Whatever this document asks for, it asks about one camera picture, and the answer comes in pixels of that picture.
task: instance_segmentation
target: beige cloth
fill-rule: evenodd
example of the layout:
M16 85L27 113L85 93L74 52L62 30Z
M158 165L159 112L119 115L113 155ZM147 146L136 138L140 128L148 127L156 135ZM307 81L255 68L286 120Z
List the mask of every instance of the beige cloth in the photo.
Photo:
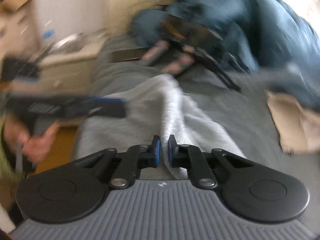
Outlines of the beige cloth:
M288 154L320 152L320 114L303 108L291 95L267 91L268 107Z

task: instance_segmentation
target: human hand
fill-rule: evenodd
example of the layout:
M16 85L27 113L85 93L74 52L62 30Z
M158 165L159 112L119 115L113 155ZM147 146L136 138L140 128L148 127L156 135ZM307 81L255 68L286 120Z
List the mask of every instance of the human hand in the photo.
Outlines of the human hand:
M55 122L41 136L30 137L27 127L20 120L9 116L5 119L3 129L3 137L10 151L15 154L17 145L21 144L22 154L27 156L30 162L37 164L50 152L59 124Z

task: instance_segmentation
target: bed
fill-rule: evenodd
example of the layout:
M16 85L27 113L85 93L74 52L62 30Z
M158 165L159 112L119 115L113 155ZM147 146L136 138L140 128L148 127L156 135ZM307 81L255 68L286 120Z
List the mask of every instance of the bed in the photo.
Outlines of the bed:
M320 234L320 157L318 154L292 157L281 151L264 93L276 81L300 82L300 79L287 70L265 69L254 76L230 73L242 88L238 93L223 87L214 74L201 66L185 73L177 83L168 75L160 75L156 67L143 66L139 61L110 62L112 51L137 47L130 36L123 35L112 38L102 50L91 94L125 98L129 102L128 118L94 117L85 121L79 129L73 158L107 147L125 151L131 145L149 143L154 134L165 141L174 133L178 143L194 144L203 151L224 148L300 179L311 196L301 221ZM172 115L171 110L180 114ZM141 176L184 178L184 171L167 168L165 156L157 173L143 170Z

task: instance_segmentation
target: blue blanket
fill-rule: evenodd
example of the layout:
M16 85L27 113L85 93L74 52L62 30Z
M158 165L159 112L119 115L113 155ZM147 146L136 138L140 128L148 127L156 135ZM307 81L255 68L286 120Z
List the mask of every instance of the blue blanket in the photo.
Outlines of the blue blanket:
M157 28L168 14L218 32L224 38L220 49L233 54L248 73L289 62L300 68L320 65L317 33L282 0L175 0L166 11L146 9L132 21L139 45L159 40Z

